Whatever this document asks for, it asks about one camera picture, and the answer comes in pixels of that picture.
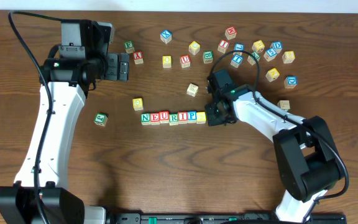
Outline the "yellow S wooden block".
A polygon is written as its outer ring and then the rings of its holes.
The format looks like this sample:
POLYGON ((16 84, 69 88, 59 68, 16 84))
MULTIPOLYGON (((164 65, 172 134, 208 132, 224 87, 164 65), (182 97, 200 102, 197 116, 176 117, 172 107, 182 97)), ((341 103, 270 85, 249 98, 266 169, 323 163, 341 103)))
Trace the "yellow S wooden block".
POLYGON ((196 123, 205 124, 206 122, 206 113, 204 111, 199 111, 196 113, 196 123))

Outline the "blue P wooden block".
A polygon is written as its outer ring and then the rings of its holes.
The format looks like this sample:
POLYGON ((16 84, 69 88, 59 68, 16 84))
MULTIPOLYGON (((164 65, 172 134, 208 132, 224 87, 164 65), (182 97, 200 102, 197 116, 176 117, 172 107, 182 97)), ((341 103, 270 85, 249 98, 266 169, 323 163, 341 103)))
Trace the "blue P wooden block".
POLYGON ((196 111, 188 111, 187 117, 188 117, 188 123, 196 123, 197 122, 196 111))

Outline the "green R wooden block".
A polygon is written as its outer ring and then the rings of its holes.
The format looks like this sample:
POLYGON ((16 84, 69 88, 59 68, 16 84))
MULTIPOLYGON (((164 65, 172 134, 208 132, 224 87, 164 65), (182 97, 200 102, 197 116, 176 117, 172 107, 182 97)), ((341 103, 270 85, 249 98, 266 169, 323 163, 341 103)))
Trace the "green R wooden block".
POLYGON ((179 125, 178 114, 177 113, 170 113, 169 114, 169 125, 170 126, 179 125))

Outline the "green N wooden block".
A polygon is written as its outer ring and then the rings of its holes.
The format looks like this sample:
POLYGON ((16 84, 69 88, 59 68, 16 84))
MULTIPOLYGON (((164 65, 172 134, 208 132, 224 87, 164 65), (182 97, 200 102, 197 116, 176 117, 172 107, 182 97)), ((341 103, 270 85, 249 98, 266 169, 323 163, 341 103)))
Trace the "green N wooden block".
POLYGON ((142 123, 142 125, 150 125, 151 124, 150 113, 142 113, 141 114, 141 123, 142 123))

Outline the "red E wooden block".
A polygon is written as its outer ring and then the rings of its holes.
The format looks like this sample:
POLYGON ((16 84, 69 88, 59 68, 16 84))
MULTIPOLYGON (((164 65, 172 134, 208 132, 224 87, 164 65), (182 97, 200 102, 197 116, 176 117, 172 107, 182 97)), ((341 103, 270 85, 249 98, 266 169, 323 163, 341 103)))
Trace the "red E wooden block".
POLYGON ((159 115, 159 113, 151 113, 150 114, 150 123, 151 123, 151 125, 160 124, 160 115, 159 115))

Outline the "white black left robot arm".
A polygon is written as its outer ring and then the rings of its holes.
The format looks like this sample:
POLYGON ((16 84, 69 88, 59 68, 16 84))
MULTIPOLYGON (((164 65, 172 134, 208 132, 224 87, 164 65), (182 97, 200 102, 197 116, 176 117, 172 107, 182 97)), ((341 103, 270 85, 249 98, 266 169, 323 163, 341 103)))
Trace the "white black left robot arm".
POLYGON ((112 223, 104 207, 86 206, 68 191, 68 160, 76 122, 90 83, 126 81, 129 55, 55 58, 41 67, 40 108, 34 133, 12 186, 0 186, 0 214, 6 223, 112 223))

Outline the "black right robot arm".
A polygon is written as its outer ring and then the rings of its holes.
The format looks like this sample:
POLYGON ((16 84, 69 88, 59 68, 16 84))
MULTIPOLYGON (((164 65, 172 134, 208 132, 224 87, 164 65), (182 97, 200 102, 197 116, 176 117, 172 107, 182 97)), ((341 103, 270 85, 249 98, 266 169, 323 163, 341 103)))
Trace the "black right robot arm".
POLYGON ((336 215, 313 215, 322 200, 339 197, 349 173, 331 132, 319 116, 305 119, 267 101, 249 85, 209 84, 213 102, 205 106, 208 124, 247 123, 273 143, 285 188, 273 220, 282 223, 336 223, 336 215))

